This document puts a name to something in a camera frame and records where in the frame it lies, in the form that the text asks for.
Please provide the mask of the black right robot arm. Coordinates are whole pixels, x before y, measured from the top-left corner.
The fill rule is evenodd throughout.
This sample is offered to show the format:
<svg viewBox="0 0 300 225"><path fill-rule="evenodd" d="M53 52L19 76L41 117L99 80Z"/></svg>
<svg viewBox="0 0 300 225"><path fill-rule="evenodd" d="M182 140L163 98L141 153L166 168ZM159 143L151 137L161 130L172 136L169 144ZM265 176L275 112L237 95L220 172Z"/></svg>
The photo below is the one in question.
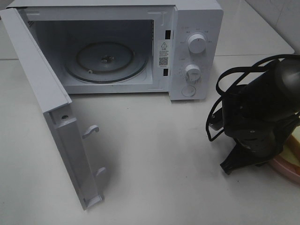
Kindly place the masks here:
<svg viewBox="0 0 300 225"><path fill-rule="evenodd" d="M299 59L276 60L249 84L229 89L222 101L223 128L236 145L220 165L224 172L279 155L300 124L299 113Z"/></svg>

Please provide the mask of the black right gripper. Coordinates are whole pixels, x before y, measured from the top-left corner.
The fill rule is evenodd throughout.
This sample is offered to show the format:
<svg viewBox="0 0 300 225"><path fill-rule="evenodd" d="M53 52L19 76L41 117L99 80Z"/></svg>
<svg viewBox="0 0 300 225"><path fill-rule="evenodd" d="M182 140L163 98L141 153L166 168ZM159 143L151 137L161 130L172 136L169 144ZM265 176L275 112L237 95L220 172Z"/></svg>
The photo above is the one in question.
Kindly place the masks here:
<svg viewBox="0 0 300 225"><path fill-rule="evenodd" d="M236 145L220 164L223 171L231 172L250 165L260 165L275 157L283 150L286 136L282 134L239 134Z"/></svg>

